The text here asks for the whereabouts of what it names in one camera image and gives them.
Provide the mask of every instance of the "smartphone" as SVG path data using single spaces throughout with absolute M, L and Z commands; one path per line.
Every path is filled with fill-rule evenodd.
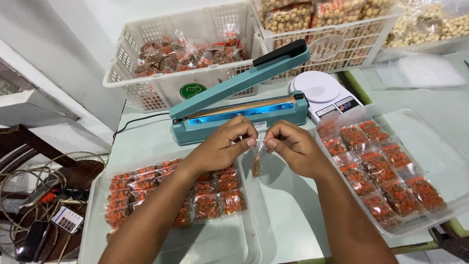
M 35 262 L 44 238 L 49 231 L 49 221 L 34 221 L 26 235 L 23 246 L 16 251 L 16 261 Z

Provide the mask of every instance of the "scale control buttons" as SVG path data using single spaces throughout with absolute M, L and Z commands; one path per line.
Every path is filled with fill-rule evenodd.
M 338 110 L 333 104 L 331 104 L 330 106 L 316 112 L 316 115 L 319 117 L 319 119 L 321 119 L 325 114 L 334 112 L 334 111 L 338 111 Z
M 338 101 L 335 103 L 335 105 L 342 111 L 342 113 L 345 113 L 354 107 L 360 106 L 360 104 L 355 99 L 353 99 L 352 96 Z

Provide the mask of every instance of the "hand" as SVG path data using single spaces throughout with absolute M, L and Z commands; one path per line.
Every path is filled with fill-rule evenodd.
M 320 179 L 336 173 L 313 136 L 288 121 L 275 123 L 265 134 L 264 143 L 268 153 L 278 153 L 300 176 Z
M 254 125 L 245 116 L 236 116 L 194 149 L 183 163 L 190 163 L 197 173 L 221 170 L 256 143 L 257 130 Z

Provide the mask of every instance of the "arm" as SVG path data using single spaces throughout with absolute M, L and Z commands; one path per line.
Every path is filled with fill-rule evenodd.
M 268 153 L 275 151 L 294 173 L 316 182 L 327 239 L 336 263 L 398 263 L 309 132 L 280 121 L 267 131 L 264 142 Z
M 110 239 L 99 264 L 153 263 L 195 179 L 205 171 L 228 167 L 253 147 L 256 139 L 254 125 L 243 116 L 220 126 L 126 219 Z

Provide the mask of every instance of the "green logo sticker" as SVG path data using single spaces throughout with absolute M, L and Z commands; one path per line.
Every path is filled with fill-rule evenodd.
M 203 91 L 207 90 L 205 86 L 202 84 L 186 84 L 183 87 L 180 88 L 179 94 L 184 98 L 184 99 L 189 99 L 193 97 L 196 94 L 199 94 Z

